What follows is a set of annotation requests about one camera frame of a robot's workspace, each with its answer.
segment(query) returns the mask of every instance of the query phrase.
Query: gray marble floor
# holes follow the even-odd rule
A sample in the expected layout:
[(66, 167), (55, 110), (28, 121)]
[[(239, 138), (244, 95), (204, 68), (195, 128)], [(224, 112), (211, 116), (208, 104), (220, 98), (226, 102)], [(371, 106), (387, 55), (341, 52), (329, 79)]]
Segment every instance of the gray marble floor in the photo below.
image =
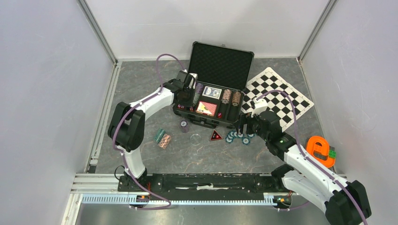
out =
[[(273, 68), (298, 91), (311, 99), (296, 59), (255, 59), (249, 79), (267, 67)], [(161, 75), (165, 81), (175, 78), (179, 70), (180, 66), (176, 61), (160, 62)], [(123, 62), (110, 117), (117, 103), (137, 101), (154, 92), (159, 84), (155, 61)], [(264, 141), (258, 137), (253, 138), (249, 145), (243, 145), (237, 140), (232, 144), (224, 140), (210, 142), (213, 130), (190, 124), (189, 132), (184, 134), (179, 128), (181, 119), (173, 113), (170, 106), (161, 109), (146, 121), (141, 154), (149, 173), (269, 173), (283, 163), (268, 152)], [(165, 129), (166, 133), (171, 135), (171, 142), (165, 150), (153, 141), (159, 128)], [(223, 127), (218, 127), (216, 130), (223, 137), (229, 131)], [(314, 108), (298, 120), (298, 130), (302, 143), (311, 136), (321, 135), (321, 127)], [(286, 132), (293, 135), (293, 126)], [(202, 137), (199, 145), (194, 146), (190, 143), (189, 138), (192, 134), (199, 134)], [(121, 164), (120, 154), (112, 149), (111, 139), (105, 135), (96, 173), (113, 173)]]

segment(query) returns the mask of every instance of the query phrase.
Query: chessboard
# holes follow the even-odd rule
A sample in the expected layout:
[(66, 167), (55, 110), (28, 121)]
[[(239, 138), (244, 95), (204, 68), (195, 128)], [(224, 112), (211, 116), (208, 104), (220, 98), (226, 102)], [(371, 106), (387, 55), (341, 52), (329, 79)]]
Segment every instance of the chessboard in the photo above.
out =
[[(253, 99), (270, 90), (281, 90), (289, 95), (295, 107), (297, 119), (306, 113), (314, 103), (287, 83), (272, 68), (268, 67), (253, 79), (247, 82), (246, 89), (243, 91), (242, 112), (251, 113), (253, 108)], [(281, 118), (282, 131), (289, 128), (293, 120), (293, 112), (289, 101), (281, 94), (274, 92), (264, 97), (268, 103), (268, 108)]]

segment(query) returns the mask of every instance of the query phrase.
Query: red triangle sign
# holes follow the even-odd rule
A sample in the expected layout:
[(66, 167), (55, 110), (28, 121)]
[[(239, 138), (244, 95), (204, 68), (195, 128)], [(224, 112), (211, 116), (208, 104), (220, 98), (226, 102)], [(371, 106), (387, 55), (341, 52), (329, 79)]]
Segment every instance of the red triangle sign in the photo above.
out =
[(219, 135), (219, 134), (217, 133), (217, 131), (214, 130), (214, 131), (213, 131), (213, 134), (212, 134), (212, 136), (211, 136), (211, 138), (210, 138), (210, 141), (217, 141), (217, 140), (221, 140), (221, 139), (222, 139), (221, 135)]

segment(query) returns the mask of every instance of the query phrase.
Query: poker set case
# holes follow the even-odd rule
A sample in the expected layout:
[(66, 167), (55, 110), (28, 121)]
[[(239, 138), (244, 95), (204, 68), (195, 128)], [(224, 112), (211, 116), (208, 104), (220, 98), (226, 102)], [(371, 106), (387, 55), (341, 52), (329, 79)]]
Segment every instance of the poker set case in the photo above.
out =
[[(243, 101), (243, 90), (246, 88), (247, 78), (252, 65), (254, 53), (223, 46), (194, 42), (192, 45), (191, 59), (188, 73), (198, 74), (197, 83), (203, 84), (199, 100), (193, 108), (173, 106), (176, 115), (189, 119), (193, 124), (207, 128), (215, 128), (218, 125), (233, 128), (240, 113)], [(222, 89), (219, 99), (204, 96), (205, 87)], [(222, 103), (225, 90), (231, 90), (231, 96), (227, 104)], [(240, 100), (237, 106), (232, 104), (233, 95), (240, 92)], [(214, 116), (196, 112), (199, 102), (217, 105)]]

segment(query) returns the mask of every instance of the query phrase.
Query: metal frame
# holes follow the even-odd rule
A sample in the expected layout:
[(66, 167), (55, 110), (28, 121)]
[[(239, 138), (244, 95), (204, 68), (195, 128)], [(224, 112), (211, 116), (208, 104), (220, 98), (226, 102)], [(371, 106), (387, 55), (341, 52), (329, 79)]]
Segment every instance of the metal frame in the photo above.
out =
[[(94, 204), (140, 204), (136, 201), (137, 195), (148, 195), (147, 192), (118, 192), (119, 181), (113, 174), (77, 173), (73, 181), (68, 204), (62, 217), (61, 225), (74, 225), (82, 203)], [(274, 196), (286, 196), (288, 193), (263, 193), (264, 201), (172, 201), (175, 205), (269, 205)], [(149, 204), (162, 204), (161, 201), (152, 201)]]
[(102, 46), (104, 47), (105, 51), (107, 52), (109, 59), (114, 64), (116, 64), (118, 62), (118, 60), (117, 60), (115, 54), (113, 53), (111, 47), (109, 46), (107, 39), (105, 38), (104, 34), (102, 33), (100, 26), (98, 25), (97, 21), (95, 20), (95, 17), (92, 14), (92, 11), (91, 11), (90, 7), (88, 6), (86, 0), (77, 0), (77, 2), (79, 3), (80, 7), (82, 8), (82, 11), (84, 12), (84, 15), (86, 16), (92, 29), (94, 30), (95, 35), (97, 35), (98, 40), (101, 42)]
[(95, 131), (93, 142), (90, 145), (91, 153), (89, 159), (87, 160), (87, 166), (85, 170), (89, 173), (95, 172), (95, 168), (98, 163), (98, 157), (100, 156), (102, 140), (104, 139), (105, 130), (107, 128), (109, 112), (111, 110), (113, 96), (115, 94), (117, 79), (119, 78), (121, 66), (122, 62), (118, 62), (116, 64), (116, 66), (113, 69), (112, 76), (109, 80), (108, 90), (105, 96), (104, 104), (102, 105), (102, 110), (101, 110), (101, 115), (99, 117), (97, 130)]
[(330, 12), (334, 8), (336, 2), (337, 2), (337, 0), (329, 0), (325, 9), (323, 10), (321, 16), (319, 17), (318, 22), (316, 22), (316, 25), (315, 25), (314, 29), (312, 30), (310, 37), (308, 38), (306, 44), (304, 45), (303, 50), (301, 50), (300, 55), (298, 55), (298, 57), (297, 57), (300, 65), (301, 65), (301, 61), (306, 56), (306, 54), (307, 54), (308, 50), (310, 49), (312, 43), (314, 42), (315, 38), (318, 36), (319, 31), (321, 30), (322, 26), (324, 25)]

